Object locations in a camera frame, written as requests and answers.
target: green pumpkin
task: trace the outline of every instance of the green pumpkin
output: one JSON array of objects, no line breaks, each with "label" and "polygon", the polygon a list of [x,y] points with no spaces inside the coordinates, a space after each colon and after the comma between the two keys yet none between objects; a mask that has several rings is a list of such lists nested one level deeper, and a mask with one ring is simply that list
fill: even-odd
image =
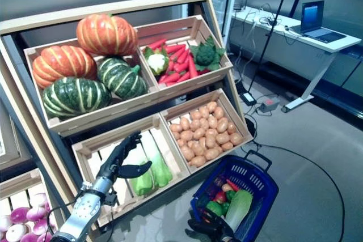
[{"label": "green pumpkin", "polygon": [[44,89],[42,99],[48,117],[63,119],[108,106],[111,92],[96,80],[65,77]]},{"label": "green pumpkin", "polygon": [[131,68],[122,58],[104,58],[98,66],[98,79],[123,100],[147,93],[147,85],[138,75],[140,67]]}]

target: robotic hand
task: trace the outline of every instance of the robotic hand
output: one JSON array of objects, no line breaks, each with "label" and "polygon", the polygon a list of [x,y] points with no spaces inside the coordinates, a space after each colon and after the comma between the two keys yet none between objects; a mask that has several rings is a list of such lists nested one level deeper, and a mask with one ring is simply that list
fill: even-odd
[{"label": "robotic hand", "polygon": [[53,235],[50,242],[83,242],[88,230],[97,220],[102,205],[113,206],[116,203],[116,192],[112,191],[117,178],[131,179],[143,175],[151,166],[148,161],[143,165],[122,165],[129,151],[140,143],[140,131],[126,137],[112,151],[101,165],[93,184],[83,183],[81,195],[77,198],[71,216]]}]

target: laptop screen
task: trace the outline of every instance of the laptop screen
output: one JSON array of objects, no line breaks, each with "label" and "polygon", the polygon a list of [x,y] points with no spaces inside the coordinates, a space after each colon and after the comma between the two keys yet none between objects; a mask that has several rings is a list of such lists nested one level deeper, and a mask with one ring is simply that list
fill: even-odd
[{"label": "laptop screen", "polygon": [[321,28],[323,22],[324,1],[302,4],[301,33]]}]

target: striped pumpkin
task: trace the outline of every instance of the striped pumpkin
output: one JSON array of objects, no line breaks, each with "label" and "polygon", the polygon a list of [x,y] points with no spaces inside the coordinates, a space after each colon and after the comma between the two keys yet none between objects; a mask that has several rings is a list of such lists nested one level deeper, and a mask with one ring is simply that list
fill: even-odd
[{"label": "striped pumpkin", "polygon": [[108,106],[111,92],[96,80],[66,77],[44,89],[42,98],[49,118],[65,119]]},{"label": "striped pumpkin", "polygon": [[63,77],[96,79],[96,73],[95,60],[77,46],[50,46],[33,62],[33,76],[40,88]]},{"label": "striped pumpkin", "polygon": [[147,85],[138,75],[140,67],[131,68],[122,58],[104,58],[98,66],[98,79],[123,100],[147,93]]},{"label": "striped pumpkin", "polygon": [[137,32],[123,18],[92,14],[77,25],[81,47],[98,55],[130,55],[136,51]]}]

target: laptop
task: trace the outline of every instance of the laptop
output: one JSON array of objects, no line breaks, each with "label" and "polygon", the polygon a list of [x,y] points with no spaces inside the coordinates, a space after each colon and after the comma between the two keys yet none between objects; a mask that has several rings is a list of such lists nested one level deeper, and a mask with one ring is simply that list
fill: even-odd
[{"label": "laptop", "polygon": [[301,25],[291,29],[323,43],[330,43],[346,37],[346,35],[322,28],[324,1],[314,1],[302,4]]}]

